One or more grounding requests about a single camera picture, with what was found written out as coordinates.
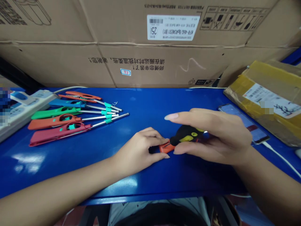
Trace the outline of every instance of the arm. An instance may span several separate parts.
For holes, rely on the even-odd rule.
[[[167,154],[148,148],[166,143],[156,130],[136,133],[113,157],[42,181],[0,199],[0,225],[54,225],[66,212],[99,190],[135,174]]]
[[[251,152],[250,161],[234,169],[259,208],[275,225],[300,225],[301,184],[254,148]]]
[[[252,135],[238,116],[191,109],[165,118],[207,130],[213,135],[206,143],[180,143],[174,154],[187,153],[232,165],[260,209],[275,225],[300,225],[301,184],[250,146]]]

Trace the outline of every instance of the power strip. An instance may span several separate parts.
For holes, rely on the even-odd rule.
[[[26,125],[36,111],[48,109],[50,107],[48,103],[56,98],[59,97],[48,90],[38,90],[30,96],[21,92],[18,92],[15,96],[11,94],[11,99],[20,103],[11,106],[7,122],[0,126],[0,142]],[[26,101],[28,100],[32,100],[30,104],[27,104]]]

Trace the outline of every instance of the smartphone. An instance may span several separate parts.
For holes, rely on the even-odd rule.
[[[247,118],[240,110],[238,110],[233,104],[226,104],[218,107],[219,111],[226,112],[228,114],[237,115],[243,121],[245,127],[251,132],[253,136],[253,143],[261,144],[267,141],[270,137],[258,128],[250,119]]]

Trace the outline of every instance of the number label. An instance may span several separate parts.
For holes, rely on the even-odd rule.
[[[120,69],[121,74],[131,76],[131,71],[126,69]]]
[[[157,28],[152,27],[150,32],[151,32],[152,35],[156,35],[157,34]]]

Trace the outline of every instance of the blue table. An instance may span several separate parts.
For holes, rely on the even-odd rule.
[[[108,103],[118,101],[118,107],[124,109],[125,113],[129,112],[130,116],[83,134],[32,148],[28,144],[34,131],[29,131],[27,126],[23,127],[0,144],[0,198],[50,177],[108,158],[144,128],[151,126],[163,137],[173,136],[179,125],[165,121],[164,116],[167,114],[189,111],[193,107],[216,110],[220,105],[231,103],[220,89],[88,88],[77,91],[103,97]],[[268,143],[301,172],[301,160],[293,150],[268,134],[271,136]],[[285,173],[300,181],[272,151],[262,145],[256,146],[256,149]],[[224,195],[246,191],[230,166],[207,162],[187,154],[170,153],[170,157],[103,189],[83,204]]]

